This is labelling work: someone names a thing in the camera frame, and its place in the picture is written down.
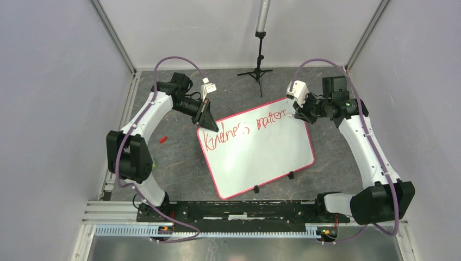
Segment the red marker cap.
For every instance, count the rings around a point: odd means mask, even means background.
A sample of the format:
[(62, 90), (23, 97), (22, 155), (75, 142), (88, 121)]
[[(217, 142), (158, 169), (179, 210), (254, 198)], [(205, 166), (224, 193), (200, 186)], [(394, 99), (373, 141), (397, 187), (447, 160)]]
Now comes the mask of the red marker cap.
[(161, 138), (161, 139), (159, 140), (159, 143), (162, 144), (162, 143), (164, 143), (166, 140), (167, 140), (167, 136), (164, 136), (163, 138)]

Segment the pink-framed whiteboard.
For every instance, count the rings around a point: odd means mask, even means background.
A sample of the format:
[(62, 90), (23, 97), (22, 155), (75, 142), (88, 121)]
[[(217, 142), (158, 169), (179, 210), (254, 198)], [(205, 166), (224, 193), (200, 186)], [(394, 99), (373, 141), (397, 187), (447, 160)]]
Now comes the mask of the pink-framed whiteboard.
[(217, 120), (218, 132), (197, 129), (217, 195), (227, 200), (315, 163), (307, 124), (281, 98)]

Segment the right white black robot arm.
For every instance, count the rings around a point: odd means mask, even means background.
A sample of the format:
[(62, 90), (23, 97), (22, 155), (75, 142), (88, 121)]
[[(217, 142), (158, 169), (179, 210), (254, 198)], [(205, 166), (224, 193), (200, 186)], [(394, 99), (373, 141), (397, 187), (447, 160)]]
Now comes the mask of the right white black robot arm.
[(286, 95), (294, 102), (294, 118), (310, 124), (320, 118), (333, 121), (359, 167), (363, 190), (356, 195), (318, 194), (315, 217), (327, 222), (342, 214), (360, 225), (400, 221), (415, 196), (415, 187), (410, 181), (404, 182), (384, 156), (364, 102), (351, 97), (344, 76), (323, 78), (322, 92), (316, 95), (306, 83), (296, 80), (289, 83)]

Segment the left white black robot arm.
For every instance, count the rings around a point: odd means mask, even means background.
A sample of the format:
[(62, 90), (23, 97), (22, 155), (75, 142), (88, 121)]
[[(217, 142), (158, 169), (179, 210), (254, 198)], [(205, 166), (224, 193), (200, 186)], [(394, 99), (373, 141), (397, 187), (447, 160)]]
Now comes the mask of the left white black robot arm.
[(121, 188), (130, 187), (150, 207), (150, 214), (157, 221), (170, 217), (168, 194), (153, 177), (154, 160), (148, 142), (162, 118), (171, 110), (191, 117), (192, 123), (213, 132), (219, 127), (211, 114), (211, 101), (207, 94), (216, 91), (216, 85), (202, 79), (199, 97), (190, 93), (192, 80), (175, 72), (168, 82), (156, 82), (147, 101), (120, 130), (111, 130), (106, 136), (108, 170), (115, 175)]

